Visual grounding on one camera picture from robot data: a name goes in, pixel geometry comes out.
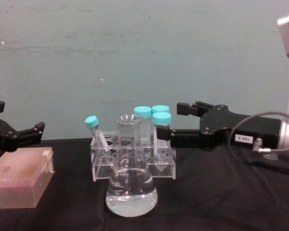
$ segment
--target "pipette tip box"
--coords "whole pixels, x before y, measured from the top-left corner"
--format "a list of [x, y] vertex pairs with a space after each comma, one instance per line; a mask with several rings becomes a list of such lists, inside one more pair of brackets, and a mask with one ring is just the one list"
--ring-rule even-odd
[[0, 157], [0, 209], [35, 208], [54, 174], [52, 148], [19, 148]]

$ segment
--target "black tablecloth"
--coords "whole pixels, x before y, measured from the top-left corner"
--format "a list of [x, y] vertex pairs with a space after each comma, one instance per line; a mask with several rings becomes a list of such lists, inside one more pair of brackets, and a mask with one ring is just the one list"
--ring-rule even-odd
[[289, 231], [289, 176], [241, 164], [226, 147], [177, 150], [177, 179], [154, 179], [156, 207], [119, 217], [105, 204], [108, 180], [92, 181], [89, 144], [43, 141], [53, 148], [56, 173], [36, 208], [0, 210], [0, 230]]

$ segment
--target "cable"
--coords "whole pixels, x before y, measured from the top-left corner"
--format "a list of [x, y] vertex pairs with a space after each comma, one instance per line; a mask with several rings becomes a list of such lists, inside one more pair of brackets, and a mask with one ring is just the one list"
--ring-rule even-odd
[[[237, 130], [238, 127], [240, 127], [241, 125], [245, 124], [246, 122], [250, 121], [251, 119], [253, 118], [256, 118], [256, 117], [260, 117], [260, 116], [267, 116], [267, 115], [279, 115], [279, 116], [285, 116], [287, 118], [289, 118], [289, 114], [287, 113], [283, 113], [283, 112], [262, 112], [262, 113], [257, 113], [257, 114], [254, 114], [252, 116], [249, 116], [245, 119], [243, 119], [241, 122], [239, 122], [237, 125], [235, 125], [230, 134], [229, 134], [229, 138], [228, 138], [228, 142], [227, 142], [227, 145], [229, 147], [229, 151], [231, 153], [231, 155], [237, 159], [237, 160], [241, 160], [244, 162], [244, 160], [242, 160], [241, 158], [239, 158], [235, 153], [234, 151], [232, 150], [232, 147], [231, 147], [231, 139], [233, 137], [233, 134], [235, 133], [235, 131]], [[271, 149], [271, 152], [285, 152], [285, 151], [289, 151], [289, 147], [288, 148], [282, 148], [282, 149]]]

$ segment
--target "clear liquid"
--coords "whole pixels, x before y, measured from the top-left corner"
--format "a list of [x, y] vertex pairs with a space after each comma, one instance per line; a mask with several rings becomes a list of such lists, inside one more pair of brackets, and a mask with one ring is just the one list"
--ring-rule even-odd
[[137, 217], [154, 208], [158, 193], [149, 170], [130, 168], [114, 173], [106, 194], [108, 208], [123, 217]]

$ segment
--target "glass beaker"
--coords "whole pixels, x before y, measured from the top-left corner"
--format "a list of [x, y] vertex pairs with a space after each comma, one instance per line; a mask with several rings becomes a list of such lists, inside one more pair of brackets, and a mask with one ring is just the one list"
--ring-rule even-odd
[[141, 146], [142, 119], [141, 115], [124, 114], [116, 120], [118, 149], [106, 204], [112, 212], [123, 217], [146, 214], [158, 201], [158, 193]]

